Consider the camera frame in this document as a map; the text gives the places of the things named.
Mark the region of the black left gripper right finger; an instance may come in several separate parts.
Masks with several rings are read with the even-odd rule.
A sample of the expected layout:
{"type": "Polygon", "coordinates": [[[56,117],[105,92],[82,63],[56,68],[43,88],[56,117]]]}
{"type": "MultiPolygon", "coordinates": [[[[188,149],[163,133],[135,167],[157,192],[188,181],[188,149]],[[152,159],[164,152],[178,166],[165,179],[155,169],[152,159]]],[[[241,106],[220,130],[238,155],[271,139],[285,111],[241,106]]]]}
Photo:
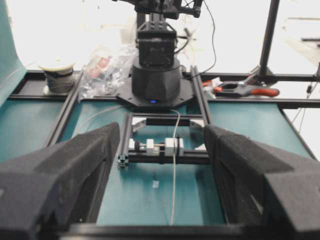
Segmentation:
{"type": "Polygon", "coordinates": [[[320,230],[320,163],[209,124],[204,144],[229,224],[320,230]]]}

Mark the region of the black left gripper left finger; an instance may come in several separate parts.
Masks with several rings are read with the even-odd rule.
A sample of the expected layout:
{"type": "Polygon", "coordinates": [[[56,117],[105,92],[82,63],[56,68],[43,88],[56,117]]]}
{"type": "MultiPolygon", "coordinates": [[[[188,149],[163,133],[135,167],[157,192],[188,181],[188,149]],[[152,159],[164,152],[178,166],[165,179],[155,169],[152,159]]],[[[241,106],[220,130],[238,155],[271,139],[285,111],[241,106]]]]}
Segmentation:
{"type": "Polygon", "coordinates": [[[45,225],[97,220],[120,142],[112,122],[0,164],[0,237],[35,240],[45,225]]]}

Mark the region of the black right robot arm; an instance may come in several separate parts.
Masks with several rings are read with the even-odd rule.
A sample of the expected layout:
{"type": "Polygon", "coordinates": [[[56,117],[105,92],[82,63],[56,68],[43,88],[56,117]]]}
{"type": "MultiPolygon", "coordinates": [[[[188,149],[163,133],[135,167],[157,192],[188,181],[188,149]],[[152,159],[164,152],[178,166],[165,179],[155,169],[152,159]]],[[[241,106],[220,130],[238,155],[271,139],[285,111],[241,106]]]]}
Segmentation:
{"type": "Polygon", "coordinates": [[[177,20],[180,14],[199,18],[202,1],[183,6],[180,0],[131,0],[137,13],[148,14],[136,35],[138,56],[132,63],[131,77],[119,87],[118,98],[136,105],[173,104],[193,97],[191,84],[183,79],[177,59],[178,36],[167,19],[177,20]]]}

